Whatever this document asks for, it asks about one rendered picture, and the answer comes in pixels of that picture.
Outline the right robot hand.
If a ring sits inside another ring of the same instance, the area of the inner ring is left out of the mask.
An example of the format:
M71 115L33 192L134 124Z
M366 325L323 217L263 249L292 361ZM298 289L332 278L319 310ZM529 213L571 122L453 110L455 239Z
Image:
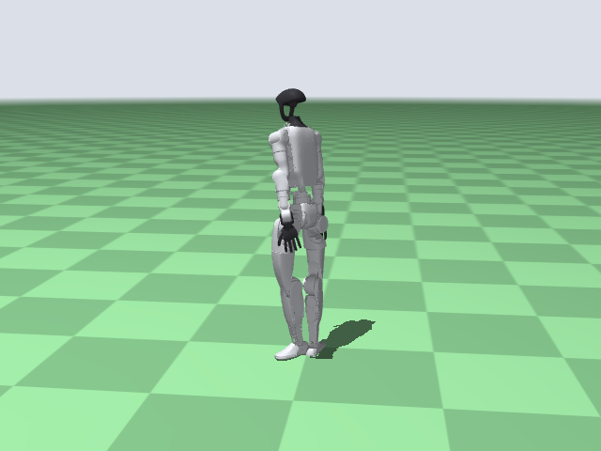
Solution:
M324 215L324 206L323 205L322 205L322 214L321 215ZM321 236L323 236L323 233L320 233L320 234L321 234ZM324 239L325 240L327 239L327 230L324 232Z

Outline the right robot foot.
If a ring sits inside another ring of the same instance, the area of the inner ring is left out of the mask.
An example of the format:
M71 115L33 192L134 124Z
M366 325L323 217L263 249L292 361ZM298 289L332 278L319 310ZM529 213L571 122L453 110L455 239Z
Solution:
M322 342L322 341L318 341L318 348L314 347L314 342L312 343L312 347L308 347L305 355L306 356L316 356L321 350L324 349L324 347L326 346L326 343Z

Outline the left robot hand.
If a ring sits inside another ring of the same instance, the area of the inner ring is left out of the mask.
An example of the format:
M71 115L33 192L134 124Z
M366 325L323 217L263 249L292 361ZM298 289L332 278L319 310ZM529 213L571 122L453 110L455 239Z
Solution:
M278 240L278 246L281 245L281 241L282 241L282 239L284 239L285 252L287 252L287 241L288 241L289 250L290 250L290 253L292 253L293 251L292 251L291 240L293 242L293 246L294 246L295 251L297 251L297 245L295 243L295 238L297 240L299 248L301 248L301 243L300 243L300 240L299 240L299 237L298 237L299 236L298 232L297 232L296 228L292 225L292 224L294 224L293 214L292 214L292 212L290 212L290 213L291 213L291 219L292 219L292 221L291 222L286 222L286 223L283 223L282 215L280 213L281 225L284 226L284 227L281 229L282 233L281 233L281 235L279 237L279 240Z

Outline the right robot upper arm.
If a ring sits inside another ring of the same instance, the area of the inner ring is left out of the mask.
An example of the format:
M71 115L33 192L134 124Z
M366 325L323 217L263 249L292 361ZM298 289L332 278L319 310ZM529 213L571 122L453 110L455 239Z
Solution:
M321 135L317 131L314 131L314 132L316 134L317 157L318 157L318 175L317 175L317 180L320 180L324 176L322 153L321 153Z

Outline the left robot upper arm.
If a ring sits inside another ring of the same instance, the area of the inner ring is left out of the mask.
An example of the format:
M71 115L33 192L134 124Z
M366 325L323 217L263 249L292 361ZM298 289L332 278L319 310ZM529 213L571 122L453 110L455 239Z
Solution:
M273 159L274 159L275 163L278 165L277 170L284 171L287 180L289 179L289 166L288 166L287 150L286 150L286 145L287 145L288 141L289 141L289 137L288 137L287 130L280 130L277 132L273 132L269 136L269 142L270 142L270 146L272 148ZM272 179L273 179L273 174L272 174Z

